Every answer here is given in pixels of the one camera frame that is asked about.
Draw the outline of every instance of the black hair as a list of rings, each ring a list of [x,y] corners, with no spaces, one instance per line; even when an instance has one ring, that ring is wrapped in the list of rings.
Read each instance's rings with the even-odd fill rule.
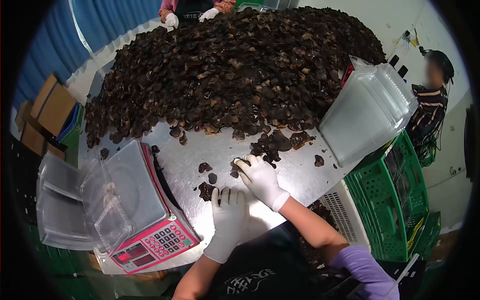
[[[453,83],[453,76],[455,74],[453,70],[453,65],[448,59],[448,57],[445,55],[445,53],[437,50],[430,50],[427,52],[425,57],[429,61],[433,61],[437,64],[437,66],[442,69],[444,73],[444,82],[448,83],[448,81],[451,81]]]

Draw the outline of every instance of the black apron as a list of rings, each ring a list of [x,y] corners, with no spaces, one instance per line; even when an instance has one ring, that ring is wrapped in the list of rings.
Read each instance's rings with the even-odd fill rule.
[[[197,22],[205,11],[213,8],[213,0],[179,0],[175,15],[179,23]]]

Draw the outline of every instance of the digital scale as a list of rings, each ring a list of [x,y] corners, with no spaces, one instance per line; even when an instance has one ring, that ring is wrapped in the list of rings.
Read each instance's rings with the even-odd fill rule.
[[[132,237],[110,258],[127,274],[159,264],[199,244],[200,239],[168,186],[167,192],[163,189],[159,177],[164,185],[166,181],[148,144],[132,140],[106,166],[122,208],[133,223]]]

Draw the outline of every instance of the scale keypad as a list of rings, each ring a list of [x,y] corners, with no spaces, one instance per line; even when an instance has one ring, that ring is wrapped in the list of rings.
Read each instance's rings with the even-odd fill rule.
[[[153,249],[159,259],[166,259],[192,244],[186,233],[175,223],[167,223],[161,229],[144,237],[144,242]]]

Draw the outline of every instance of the apron logo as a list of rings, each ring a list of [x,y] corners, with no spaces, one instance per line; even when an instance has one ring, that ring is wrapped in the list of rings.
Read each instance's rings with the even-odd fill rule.
[[[198,19],[202,16],[202,12],[189,12],[183,15],[184,19]]]

